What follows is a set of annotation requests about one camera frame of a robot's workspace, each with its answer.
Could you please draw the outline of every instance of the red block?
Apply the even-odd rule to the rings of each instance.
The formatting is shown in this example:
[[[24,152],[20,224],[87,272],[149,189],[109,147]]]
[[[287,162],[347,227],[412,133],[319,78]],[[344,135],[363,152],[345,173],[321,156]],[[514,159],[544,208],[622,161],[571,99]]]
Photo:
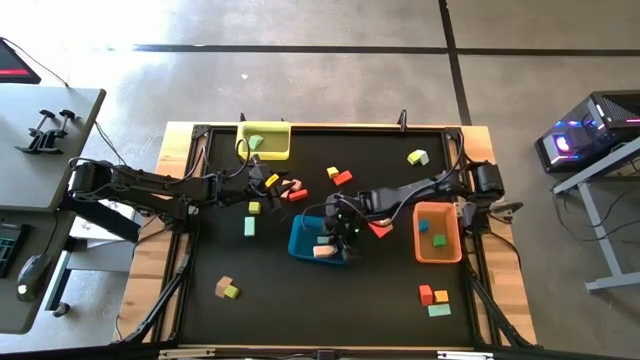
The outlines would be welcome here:
[[[393,230],[393,225],[391,224],[389,224],[388,226],[377,226],[369,223],[369,227],[371,228],[371,230],[373,230],[378,238],[382,238],[383,236],[387,235],[389,231]]]
[[[351,172],[349,172],[349,170],[341,173],[340,175],[336,176],[333,178],[333,182],[336,183],[336,185],[340,186],[344,183],[346,183],[347,181],[353,179],[353,176],[351,176]]]
[[[296,191],[294,193],[289,194],[289,201],[298,201],[300,199],[304,199],[309,196],[309,192],[307,189]]]
[[[422,306],[429,306],[433,304],[433,291],[431,291],[431,286],[429,285],[420,285],[420,302]]]

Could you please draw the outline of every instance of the green block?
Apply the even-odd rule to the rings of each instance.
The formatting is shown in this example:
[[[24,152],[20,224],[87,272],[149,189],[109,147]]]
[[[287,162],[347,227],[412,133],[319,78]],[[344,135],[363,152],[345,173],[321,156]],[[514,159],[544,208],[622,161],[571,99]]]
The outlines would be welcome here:
[[[427,310],[431,317],[451,315],[451,308],[449,307],[449,304],[429,305],[427,306]]]
[[[244,218],[244,236],[256,235],[256,218],[247,216]]]
[[[328,236],[318,236],[318,245],[329,245],[329,237]]]
[[[440,247],[447,245],[447,238],[444,235],[435,235],[433,237],[433,247]]]
[[[251,137],[249,138],[249,148],[251,150],[257,149],[258,146],[260,146],[260,144],[262,143],[262,140],[264,140],[264,138],[260,135],[251,135]]]

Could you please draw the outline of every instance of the concrete floor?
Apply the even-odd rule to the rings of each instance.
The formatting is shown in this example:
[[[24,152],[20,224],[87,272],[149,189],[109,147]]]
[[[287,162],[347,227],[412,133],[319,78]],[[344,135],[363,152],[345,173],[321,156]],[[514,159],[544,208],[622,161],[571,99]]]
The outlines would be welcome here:
[[[448,3],[459,47],[640,48],[633,0]],[[3,18],[2,36],[73,86],[107,90],[99,121],[135,167],[154,169],[167,121],[235,121],[242,111],[250,119],[391,123],[406,108],[410,123],[460,123],[444,55],[126,51],[134,43],[441,47],[436,0],[0,0],[9,6],[14,16]],[[63,14],[72,20],[46,21]],[[119,51],[100,50],[106,45]],[[508,199],[525,203],[513,229],[539,342],[637,356],[640,285],[586,293],[583,282],[607,276],[606,265],[596,244],[573,240],[559,225],[548,193],[555,179],[542,172],[533,142],[589,92],[640,88],[640,58],[463,56],[460,64],[471,119],[490,128]],[[43,84],[55,84],[39,73]],[[107,153],[92,134],[83,155]],[[580,205],[570,206],[568,221],[578,229]],[[629,206],[626,214],[637,213]],[[633,232],[620,236],[625,270],[640,270],[640,247],[622,241]],[[125,283],[120,275],[74,274],[63,300],[75,314],[42,313],[19,341],[0,336],[0,351],[108,342]]]

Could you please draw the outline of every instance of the orange bin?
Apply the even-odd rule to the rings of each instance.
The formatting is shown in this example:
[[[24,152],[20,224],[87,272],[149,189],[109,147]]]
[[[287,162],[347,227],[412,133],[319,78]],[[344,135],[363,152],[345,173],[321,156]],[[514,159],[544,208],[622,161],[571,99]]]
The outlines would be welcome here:
[[[421,233],[420,220],[429,221],[429,230]],[[447,244],[433,247],[433,237],[444,235]],[[413,210],[413,238],[416,260],[421,263],[450,264],[462,259],[456,206],[451,203],[421,202]]]

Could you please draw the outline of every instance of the cube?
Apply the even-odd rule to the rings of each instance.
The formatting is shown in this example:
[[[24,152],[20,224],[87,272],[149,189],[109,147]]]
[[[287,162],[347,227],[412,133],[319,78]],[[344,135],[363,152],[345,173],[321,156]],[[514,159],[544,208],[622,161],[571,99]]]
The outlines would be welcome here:
[[[418,221],[418,229],[420,229],[420,232],[427,232],[429,230],[429,221],[425,219]]]
[[[433,296],[436,297],[436,302],[447,302],[449,301],[449,294],[447,290],[438,290],[433,293]]]
[[[342,174],[336,176],[333,178],[333,182],[340,186],[348,181],[350,181],[351,179],[353,179],[353,176],[351,176],[351,172],[349,170],[343,172]]]
[[[216,296],[224,299],[224,291],[229,285],[231,285],[232,281],[232,278],[223,276],[222,279],[220,279],[220,281],[218,281],[218,283],[216,284]]]
[[[313,257],[315,258],[328,258],[338,252],[333,245],[317,245],[313,247]]]
[[[429,311],[429,316],[431,317],[451,315],[449,304],[430,305],[427,307],[427,311]]]
[[[309,192],[305,190],[296,191],[294,193],[289,194],[289,201],[298,201],[300,199],[304,199],[309,196]]]
[[[340,172],[335,167],[330,167],[327,169],[327,175],[329,175],[329,179],[333,179],[334,177],[338,176],[339,173]]]
[[[289,183],[291,183],[291,180],[282,180],[282,185],[287,185]],[[280,198],[281,199],[285,199],[285,200],[288,199],[289,198],[289,191],[291,191],[291,189],[282,192],[282,194],[280,194]]]
[[[300,191],[302,189],[302,181],[293,179],[293,186],[291,187],[291,191]]]
[[[372,223],[369,223],[369,227],[373,230],[373,233],[376,234],[378,238],[382,238],[387,235],[391,230],[393,230],[393,225],[389,222],[387,226],[377,226]]]
[[[330,240],[331,238],[328,236],[318,236],[316,242],[318,243],[318,245],[329,245]]]
[[[264,185],[266,187],[270,187],[274,182],[278,181],[279,178],[280,177],[278,176],[278,174],[273,174],[267,179],[267,181],[264,182]]]
[[[435,235],[433,237],[433,247],[442,247],[447,245],[447,238],[444,235]]]
[[[420,285],[418,287],[418,291],[420,291],[420,303],[422,306],[429,306],[433,304],[433,291],[431,291],[431,286]]]
[[[233,286],[233,285],[229,285],[227,286],[226,289],[224,289],[224,294],[225,296],[228,296],[232,299],[235,299],[238,296],[238,293],[240,292],[240,289],[238,289],[237,287]]]
[[[418,162],[422,165],[427,165],[427,163],[429,163],[429,155],[427,155],[427,152],[424,150],[415,150],[407,156],[407,161],[409,161],[411,165],[415,165]]]
[[[244,236],[256,235],[256,218],[247,216],[244,218]]]
[[[260,214],[260,203],[257,201],[249,202],[249,214]]]
[[[251,150],[255,150],[258,148],[258,146],[260,146],[260,144],[262,143],[262,140],[264,140],[264,138],[260,135],[252,135],[249,138],[249,149]]]

